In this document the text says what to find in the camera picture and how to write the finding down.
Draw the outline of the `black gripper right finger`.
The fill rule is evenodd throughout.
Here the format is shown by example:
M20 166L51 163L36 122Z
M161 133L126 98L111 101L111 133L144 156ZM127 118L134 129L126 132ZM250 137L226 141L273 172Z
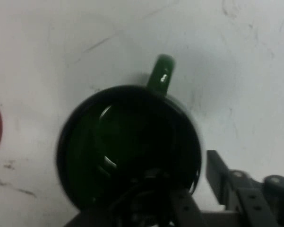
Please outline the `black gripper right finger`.
M207 181L219 204L236 211L248 227L284 227L284 177L270 175L257 182L231 170L215 150L207 151Z

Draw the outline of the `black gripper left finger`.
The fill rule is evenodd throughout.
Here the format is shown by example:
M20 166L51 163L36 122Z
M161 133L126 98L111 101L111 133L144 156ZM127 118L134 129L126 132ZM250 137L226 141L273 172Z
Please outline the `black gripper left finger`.
M117 177L109 193L71 219L68 227L205 227L190 192L162 169Z

